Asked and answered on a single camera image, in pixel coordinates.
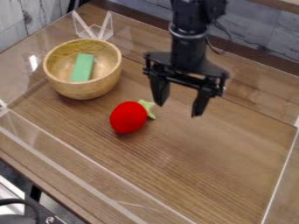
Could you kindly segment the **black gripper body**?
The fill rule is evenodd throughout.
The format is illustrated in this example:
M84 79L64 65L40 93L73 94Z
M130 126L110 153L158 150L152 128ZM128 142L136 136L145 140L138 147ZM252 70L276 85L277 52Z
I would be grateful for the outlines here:
M169 52L144 54L144 74L162 76L169 84L211 90L211 97L223 96L228 72L207 59L207 37L201 35L172 35Z

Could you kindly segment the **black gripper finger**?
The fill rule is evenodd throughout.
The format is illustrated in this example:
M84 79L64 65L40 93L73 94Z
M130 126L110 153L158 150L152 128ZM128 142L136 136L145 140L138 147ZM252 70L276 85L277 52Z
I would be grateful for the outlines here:
M171 92L169 81L162 76L152 74L149 76L149 82L153 101L158 106L162 106Z
M208 88L201 88L197 92L197 97L195 98L191 110L191 116L201 116L204 109L208 105L211 99L211 90Z

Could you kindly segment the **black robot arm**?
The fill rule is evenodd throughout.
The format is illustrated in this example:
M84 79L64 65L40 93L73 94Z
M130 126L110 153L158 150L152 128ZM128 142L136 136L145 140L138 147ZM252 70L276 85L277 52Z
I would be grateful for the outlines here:
M191 116L201 116L209 99L223 96L229 73L207 58L208 26L225 13L227 0L171 0L172 36L169 52L144 55L144 74L149 79L153 102L162 106L171 83L192 88L197 96Z

